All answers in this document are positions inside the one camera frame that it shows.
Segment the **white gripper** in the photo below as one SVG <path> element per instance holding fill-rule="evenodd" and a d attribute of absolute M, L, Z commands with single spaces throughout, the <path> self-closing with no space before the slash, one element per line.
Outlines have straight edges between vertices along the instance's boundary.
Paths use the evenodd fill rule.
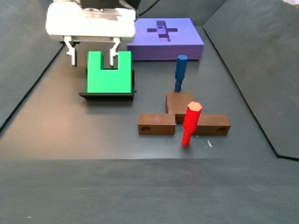
<path fill-rule="evenodd" d="M 102 38 L 112 39 L 109 49 L 109 66 L 114 65 L 120 39 L 130 42 L 136 35 L 136 12 L 125 8 L 90 9 L 82 8 L 76 2 L 56 1 L 46 11 L 45 31 L 56 41 L 64 41 L 68 47 L 70 65 L 76 66 L 74 41 L 100 42 Z"/>

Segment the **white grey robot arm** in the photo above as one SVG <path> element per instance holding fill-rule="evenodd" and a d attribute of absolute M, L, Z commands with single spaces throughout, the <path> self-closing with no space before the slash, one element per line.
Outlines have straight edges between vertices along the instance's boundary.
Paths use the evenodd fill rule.
<path fill-rule="evenodd" d="M 46 10 L 45 31 L 68 47 L 70 64 L 77 65 L 74 45 L 80 42 L 108 42 L 109 65 L 117 56 L 121 42 L 136 35 L 137 5 L 128 0 L 52 0 Z"/>

